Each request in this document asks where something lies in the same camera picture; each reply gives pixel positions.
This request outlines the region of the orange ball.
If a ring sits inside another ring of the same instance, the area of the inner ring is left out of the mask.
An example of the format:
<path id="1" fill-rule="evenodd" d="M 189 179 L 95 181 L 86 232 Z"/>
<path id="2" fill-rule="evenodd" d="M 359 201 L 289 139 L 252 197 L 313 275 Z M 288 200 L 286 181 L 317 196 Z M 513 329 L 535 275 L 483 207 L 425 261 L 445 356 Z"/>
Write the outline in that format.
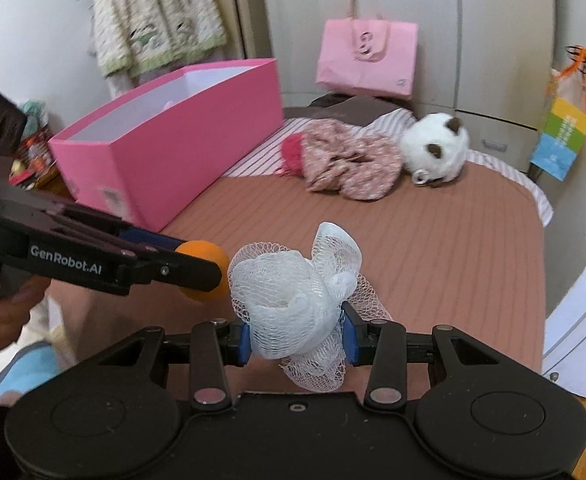
<path id="1" fill-rule="evenodd" d="M 187 297 L 211 304 L 228 296 L 230 258 L 221 247 L 207 240 L 188 240 L 174 251 L 194 260 L 195 288 L 180 288 Z"/>

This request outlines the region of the white mesh bath pouf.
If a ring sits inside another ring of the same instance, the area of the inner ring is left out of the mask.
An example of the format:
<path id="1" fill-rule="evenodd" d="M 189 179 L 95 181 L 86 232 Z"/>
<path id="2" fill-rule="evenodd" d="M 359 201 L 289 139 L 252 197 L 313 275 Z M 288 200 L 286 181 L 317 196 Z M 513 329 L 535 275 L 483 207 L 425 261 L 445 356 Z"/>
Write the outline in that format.
<path id="1" fill-rule="evenodd" d="M 346 373 L 342 304 L 349 302 L 365 321 L 392 317 L 361 266 L 356 241 L 331 222 L 318 227 L 309 258 L 276 243 L 242 247 L 228 281 L 233 310 L 250 326 L 256 356 L 278 361 L 306 390 L 339 389 Z"/>

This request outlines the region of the fuzzy pink plush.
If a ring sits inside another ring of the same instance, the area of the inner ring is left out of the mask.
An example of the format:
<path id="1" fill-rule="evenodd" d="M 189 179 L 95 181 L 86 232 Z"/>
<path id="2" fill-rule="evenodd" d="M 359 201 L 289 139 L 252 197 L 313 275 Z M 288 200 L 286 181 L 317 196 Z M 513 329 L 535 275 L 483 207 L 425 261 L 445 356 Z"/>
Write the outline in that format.
<path id="1" fill-rule="evenodd" d="M 279 174 L 284 176 L 302 177 L 304 164 L 302 163 L 302 139 L 304 134 L 296 132 L 287 136 L 280 145 L 281 167 Z"/>

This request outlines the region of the pink floral cloth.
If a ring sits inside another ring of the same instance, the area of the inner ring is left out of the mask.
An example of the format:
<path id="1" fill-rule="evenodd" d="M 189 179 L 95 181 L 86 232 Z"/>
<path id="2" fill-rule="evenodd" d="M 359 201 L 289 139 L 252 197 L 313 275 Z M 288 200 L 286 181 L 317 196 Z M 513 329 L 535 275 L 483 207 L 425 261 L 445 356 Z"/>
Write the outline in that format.
<path id="1" fill-rule="evenodd" d="M 355 133 L 336 119 L 313 119 L 302 129 L 302 175 L 313 193 L 374 202 L 400 177 L 404 158 L 389 136 Z"/>

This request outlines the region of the white brown plush toy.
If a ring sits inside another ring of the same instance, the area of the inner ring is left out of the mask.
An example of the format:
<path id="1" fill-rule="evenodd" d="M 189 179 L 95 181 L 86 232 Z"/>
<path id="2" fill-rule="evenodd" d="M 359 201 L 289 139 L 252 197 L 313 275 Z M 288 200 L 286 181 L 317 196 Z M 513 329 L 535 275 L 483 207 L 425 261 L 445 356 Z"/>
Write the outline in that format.
<path id="1" fill-rule="evenodd" d="M 415 185 L 446 184 L 460 176 L 470 136 L 459 117 L 433 113 L 407 128 L 398 145 L 404 170 Z"/>

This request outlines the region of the pink storage box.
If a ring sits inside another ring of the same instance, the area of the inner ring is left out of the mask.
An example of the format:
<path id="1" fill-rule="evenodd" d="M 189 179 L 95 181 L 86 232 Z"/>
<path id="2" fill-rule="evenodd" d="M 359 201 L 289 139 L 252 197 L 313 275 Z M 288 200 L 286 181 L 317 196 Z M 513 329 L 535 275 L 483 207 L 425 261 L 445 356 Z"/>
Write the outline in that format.
<path id="1" fill-rule="evenodd" d="M 250 58 L 142 84 L 49 145 L 78 203 L 159 231 L 282 124 L 276 61 Z"/>

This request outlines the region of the striped brown bed cover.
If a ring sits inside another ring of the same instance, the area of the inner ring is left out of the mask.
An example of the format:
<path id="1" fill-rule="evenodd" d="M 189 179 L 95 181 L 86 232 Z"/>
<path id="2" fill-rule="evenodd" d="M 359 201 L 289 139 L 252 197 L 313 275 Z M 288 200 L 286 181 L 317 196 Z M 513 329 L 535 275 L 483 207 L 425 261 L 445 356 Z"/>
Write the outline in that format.
<path id="1" fill-rule="evenodd" d="M 401 176 L 392 192 L 371 203 L 310 193 L 295 177 L 223 177 L 164 233 L 209 240 L 230 257 L 253 242 L 309 257 L 319 224 L 333 222 L 358 243 L 361 273 L 408 332 L 452 325 L 540 372 L 546 280 L 539 195 L 471 162 L 456 182 L 436 188 Z M 233 313 L 228 298 L 204 306 L 159 283 L 118 297 L 53 282 L 49 294 L 61 306 L 79 361 L 144 326 L 186 333 Z"/>

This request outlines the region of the cream green knit cardigan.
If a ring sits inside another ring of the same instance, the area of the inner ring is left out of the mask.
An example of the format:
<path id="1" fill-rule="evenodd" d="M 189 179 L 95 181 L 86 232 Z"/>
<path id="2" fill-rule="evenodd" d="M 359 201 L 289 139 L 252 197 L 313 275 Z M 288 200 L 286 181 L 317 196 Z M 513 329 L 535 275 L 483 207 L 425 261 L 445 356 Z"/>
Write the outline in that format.
<path id="1" fill-rule="evenodd" d="M 216 0 L 93 0 L 93 30 L 106 78 L 196 63 L 228 42 Z"/>

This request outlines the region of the pink tote bag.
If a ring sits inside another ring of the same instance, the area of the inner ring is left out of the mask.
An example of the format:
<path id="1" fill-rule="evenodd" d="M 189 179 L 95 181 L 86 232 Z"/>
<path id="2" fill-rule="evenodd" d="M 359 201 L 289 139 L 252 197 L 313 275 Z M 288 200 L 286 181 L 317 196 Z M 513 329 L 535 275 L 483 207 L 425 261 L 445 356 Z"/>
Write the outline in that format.
<path id="1" fill-rule="evenodd" d="M 360 18 L 358 0 L 346 18 L 326 21 L 316 84 L 351 96 L 412 98 L 419 26 L 382 14 Z"/>

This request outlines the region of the colourful paper gift bag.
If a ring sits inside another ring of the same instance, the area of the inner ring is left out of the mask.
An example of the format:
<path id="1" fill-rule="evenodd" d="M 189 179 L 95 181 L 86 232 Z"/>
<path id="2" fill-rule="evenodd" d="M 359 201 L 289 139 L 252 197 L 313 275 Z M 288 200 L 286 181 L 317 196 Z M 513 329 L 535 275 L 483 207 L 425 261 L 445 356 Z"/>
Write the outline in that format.
<path id="1" fill-rule="evenodd" d="M 547 86 L 546 114 L 529 162 L 563 182 L 586 142 L 586 47 L 566 48 L 568 63 Z"/>

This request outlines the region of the grey wardrobe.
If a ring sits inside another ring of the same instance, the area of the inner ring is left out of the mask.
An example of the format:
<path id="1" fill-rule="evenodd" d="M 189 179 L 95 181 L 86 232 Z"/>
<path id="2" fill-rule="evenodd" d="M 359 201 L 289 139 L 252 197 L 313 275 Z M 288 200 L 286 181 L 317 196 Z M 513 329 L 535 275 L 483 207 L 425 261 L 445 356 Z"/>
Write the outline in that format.
<path id="1" fill-rule="evenodd" d="M 288 106 L 328 92 L 447 113 L 525 170 L 549 77 L 554 0 L 265 0 Z"/>

